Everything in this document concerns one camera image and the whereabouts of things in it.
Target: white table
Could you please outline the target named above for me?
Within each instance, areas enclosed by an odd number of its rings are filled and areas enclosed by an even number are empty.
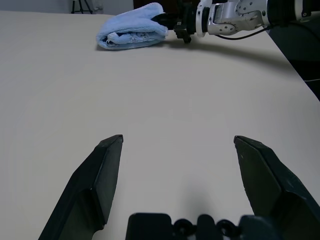
[[[105,51],[106,19],[0,11],[0,239],[38,239],[74,170],[115,134],[118,185],[94,240],[125,239],[135,212],[252,214],[234,135],[271,147],[320,204],[320,103],[266,33]]]

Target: tripod leg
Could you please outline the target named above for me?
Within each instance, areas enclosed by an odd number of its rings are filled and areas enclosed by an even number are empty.
[[[79,5],[80,5],[80,12],[84,14],[84,9],[82,8],[81,0],[79,0]]]
[[[92,14],[92,11],[91,11],[91,9],[90,9],[90,6],[89,6],[89,4],[88,4],[87,0],[84,0],[84,2],[85,2],[85,4],[86,4],[86,6],[87,6],[87,8],[88,8],[89,12]]]
[[[75,14],[75,0],[72,1],[72,14]]]

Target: blue towel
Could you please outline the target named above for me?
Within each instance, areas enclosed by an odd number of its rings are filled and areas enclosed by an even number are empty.
[[[168,35],[168,28],[151,19],[163,13],[162,6],[153,2],[114,16],[102,25],[96,41],[108,50],[142,48],[160,43]]]

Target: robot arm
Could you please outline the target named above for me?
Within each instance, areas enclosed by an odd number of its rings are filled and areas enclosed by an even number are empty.
[[[261,26],[287,26],[320,17],[319,0],[201,0],[197,7],[178,0],[179,14],[163,13],[152,20],[174,30],[185,43],[190,35],[230,36]]]
[[[320,17],[317,0],[201,0],[196,10],[196,33],[233,35],[261,26],[285,26]]]

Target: black cable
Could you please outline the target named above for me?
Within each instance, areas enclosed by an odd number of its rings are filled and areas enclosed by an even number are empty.
[[[317,39],[319,42],[320,42],[320,37],[318,37],[310,28],[308,28],[307,26],[305,25],[302,25],[302,24],[299,24],[299,23],[295,23],[295,22],[289,22],[288,23],[289,25],[293,25],[293,26],[297,26],[299,28],[302,28],[302,29],[305,29],[307,30],[310,34],[312,34],[315,39]]]
[[[267,31],[267,30],[270,30],[272,29],[274,26],[267,26],[265,27],[264,29],[261,29],[259,31],[256,31],[254,33],[251,33],[249,35],[246,35],[246,36],[241,36],[241,37],[225,37],[225,36],[221,36],[221,35],[216,35],[218,38],[221,38],[221,39],[226,39],[226,40],[241,40],[241,39],[246,39],[246,38],[249,38],[249,37],[252,37],[254,35],[257,35],[257,34],[260,34],[264,31]]]

